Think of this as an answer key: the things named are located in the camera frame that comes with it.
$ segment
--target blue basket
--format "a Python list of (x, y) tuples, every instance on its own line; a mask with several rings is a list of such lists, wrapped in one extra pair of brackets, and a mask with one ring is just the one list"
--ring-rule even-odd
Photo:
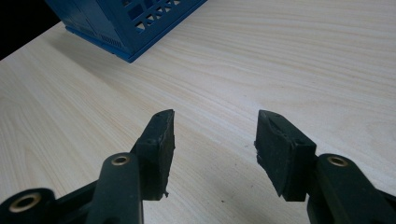
[(206, 0), (46, 0), (66, 29), (131, 63)]

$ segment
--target light wood grain surface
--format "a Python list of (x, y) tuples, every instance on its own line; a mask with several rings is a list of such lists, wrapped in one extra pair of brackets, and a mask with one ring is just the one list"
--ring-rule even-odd
[(396, 195), (396, 1), (209, 0), (131, 64), (54, 26), (0, 62), (0, 201), (90, 183), (168, 108), (170, 195), (146, 223), (308, 222), (256, 162), (259, 109)]

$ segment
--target crate vent hole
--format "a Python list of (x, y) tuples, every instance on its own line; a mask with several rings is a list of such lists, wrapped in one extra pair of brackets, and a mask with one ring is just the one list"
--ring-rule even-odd
[(147, 16), (147, 19), (148, 19), (149, 21), (154, 21), (154, 17), (153, 17), (151, 14), (149, 14), (149, 15)]
[(131, 3), (131, 1), (132, 1), (132, 0), (121, 0), (122, 6), (123, 6), (123, 7), (128, 6), (128, 5)]
[(142, 15), (142, 13), (143, 13), (143, 8), (140, 5), (137, 5), (128, 11), (128, 15), (132, 21), (134, 21), (137, 17)]
[(102, 40), (104, 40), (105, 42), (107, 42), (107, 44), (111, 44), (113, 46), (116, 46), (118, 48), (121, 48), (121, 43), (115, 39), (112, 39), (110, 37), (107, 37), (105, 35), (101, 35)]
[(161, 7), (158, 7), (155, 14), (157, 15), (157, 19), (159, 19), (163, 15), (163, 9)]
[(139, 22), (134, 27), (136, 28), (138, 33), (142, 33), (143, 31), (145, 31), (145, 25), (143, 24), (143, 22)]

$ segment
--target black mechanical part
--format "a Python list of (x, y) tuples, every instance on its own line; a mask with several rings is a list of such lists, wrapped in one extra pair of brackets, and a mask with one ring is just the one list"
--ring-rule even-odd
[(107, 158), (85, 223), (143, 223), (139, 182), (136, 155), (120, 153)]
[(159, 201), (175, 149), (173, 110), (154, 115), (130, 153), (107, 158), (97, 181), (58, 200), (28, 189), (0, 204), (1, 224), (140, 224), (142, 200)]
[(317, 145), (284, 117), (261, 110), (255, 147), (277, 194), (288, 202), (303, 202)]
[(166, 192), (175, 149), (174, 111), (154, 115), (131, 150), (139, 159), (142, 198), (159, 201)]
[(376, 189), (352, 160), (317, 157), (315, 143), (277, 113), (259, 112), (255, 146), (279, 196), (302, 202), (309, 194), (311, 223), (396, 223), (394, 196)]

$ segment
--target metal screw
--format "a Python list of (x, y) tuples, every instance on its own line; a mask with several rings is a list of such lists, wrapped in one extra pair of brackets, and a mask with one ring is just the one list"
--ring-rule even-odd
[(40, 200), (41, 195), (37, 192), (23, 195), (11, 204), (11, 206), (9, 207), (9, 211), (12, 213), (20, 213), (26, 211), (38, 204)]
[(336, 165), (336, 166), (341, 166), (341, 167), (348, 166), (347, 161), (340, 157), (330, 156), (327, 158), (327, 160), (329, 161), (329, 163)]
[(128, 163), (129, 160), (130, 160), (129, 157), (127, 157), (127, 156), (118, 156), (117, 158), (115, 158), (111, 161), (111, 164), (123, 165), (125, 163)]

